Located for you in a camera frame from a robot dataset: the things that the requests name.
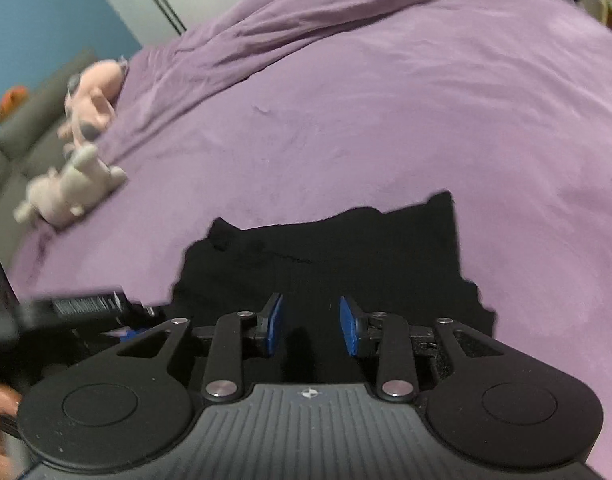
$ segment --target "white stuffed animal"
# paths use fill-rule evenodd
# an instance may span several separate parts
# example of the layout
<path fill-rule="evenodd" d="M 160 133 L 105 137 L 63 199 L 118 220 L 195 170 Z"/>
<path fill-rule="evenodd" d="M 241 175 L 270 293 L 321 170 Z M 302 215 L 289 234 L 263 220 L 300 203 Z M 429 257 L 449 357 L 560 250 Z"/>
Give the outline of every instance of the white stuffed animal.
<path fill-rule="evenodd" d="M 97 206 L 126 181 L 117 166 L 106 166 L 97 147 L 86 142 L 72 155 L 61 174 L 50 168 L 26 187 L 26 200 L 14 210 L 19 223 L 34 222 L 39 216 L 63 229 Z"/>

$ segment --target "black cloth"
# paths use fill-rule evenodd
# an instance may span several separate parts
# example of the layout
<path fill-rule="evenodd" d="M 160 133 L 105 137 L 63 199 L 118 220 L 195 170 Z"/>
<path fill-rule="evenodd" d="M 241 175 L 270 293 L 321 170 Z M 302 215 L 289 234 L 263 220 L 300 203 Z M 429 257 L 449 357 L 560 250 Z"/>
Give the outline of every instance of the black cloth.
<path fill-rule="evenodd" d="M 460 275 L 448 192 L 386 214 L 365 207 L 246 231 L 217 219 L 186 250 L 167 316 L 211 325 L 230 312 L 259 311 L 273 292 L 285 296 L 282 341 L 271 359 L 244 364 L 246 384 L 363 381 L 345 349 L 340 296 L 423 326 L 451 317 L 491 335 L 495 319 Z"/>

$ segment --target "gray ribbed grip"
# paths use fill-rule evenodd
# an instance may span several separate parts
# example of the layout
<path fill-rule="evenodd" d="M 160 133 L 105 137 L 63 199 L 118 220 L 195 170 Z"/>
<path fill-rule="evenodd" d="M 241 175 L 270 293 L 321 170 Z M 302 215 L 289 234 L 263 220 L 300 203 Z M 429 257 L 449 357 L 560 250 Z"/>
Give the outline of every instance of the gray ribbed grip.
<path fill-rule="evenodd" d="M 39 465 L 28 480 L 597 480 L 583 464 L 531 474 L 490 470 L 438 443 L 416 410 L 362 384 L 259 385 L 204 410 L 188 437 L 130 471 L 78 476 Z"/>

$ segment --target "bed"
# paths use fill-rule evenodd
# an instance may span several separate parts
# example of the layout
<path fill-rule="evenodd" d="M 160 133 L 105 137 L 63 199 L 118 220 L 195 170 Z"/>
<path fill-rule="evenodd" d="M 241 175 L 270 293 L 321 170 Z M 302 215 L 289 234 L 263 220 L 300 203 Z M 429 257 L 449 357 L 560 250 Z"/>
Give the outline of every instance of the bed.
<path fill-rule="evenodd" d="M 590 384 L 612 479 L 612 32 L 569 0 L 243 0 L 131 61 L 102 158 L 129 175 L 30 232 L 21 296 L 170 298 L 188 245 L 455 199 L 497 337 Z"/>

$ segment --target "logo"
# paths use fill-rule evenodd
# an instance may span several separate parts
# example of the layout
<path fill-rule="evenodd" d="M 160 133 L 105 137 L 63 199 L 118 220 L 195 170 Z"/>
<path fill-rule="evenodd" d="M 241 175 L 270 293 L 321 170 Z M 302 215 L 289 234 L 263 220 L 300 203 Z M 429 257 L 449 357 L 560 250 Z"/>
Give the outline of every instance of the logo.
<path fill-rule="evenodd" d="M 306 388 L 305 390 L 301 391 L 301 395 L 303 397 L 306 397 L 307 399 L 314 399 L 316 396 L 319 395 L 319 392 L 317 390 L 314 390 L 313 388 Z"/>

